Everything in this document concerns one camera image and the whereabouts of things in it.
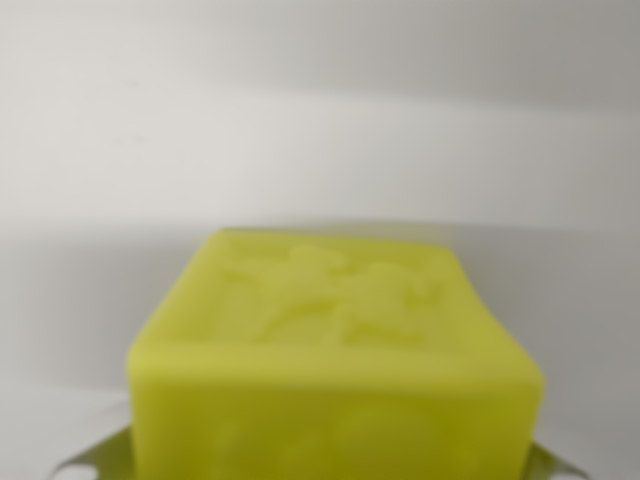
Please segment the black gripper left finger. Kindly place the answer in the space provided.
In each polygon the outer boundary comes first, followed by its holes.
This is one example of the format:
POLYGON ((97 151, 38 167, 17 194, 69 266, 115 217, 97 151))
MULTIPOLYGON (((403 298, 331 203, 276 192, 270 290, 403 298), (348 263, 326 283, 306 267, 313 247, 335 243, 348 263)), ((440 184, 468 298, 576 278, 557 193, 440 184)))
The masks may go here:
POLYGON ((101 440, 88 450, 62 462, 47 476, 53 480, 132 480, 133 452, 129 430, 101 440))

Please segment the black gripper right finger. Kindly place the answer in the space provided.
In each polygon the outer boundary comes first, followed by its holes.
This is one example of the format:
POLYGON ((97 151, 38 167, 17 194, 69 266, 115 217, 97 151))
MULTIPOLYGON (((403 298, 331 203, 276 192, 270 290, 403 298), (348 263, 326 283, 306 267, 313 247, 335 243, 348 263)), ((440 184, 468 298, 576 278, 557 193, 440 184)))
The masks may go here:
POLYGON ((528 480, 589 480, 575 465, 534 443, 528 458, 528 480))

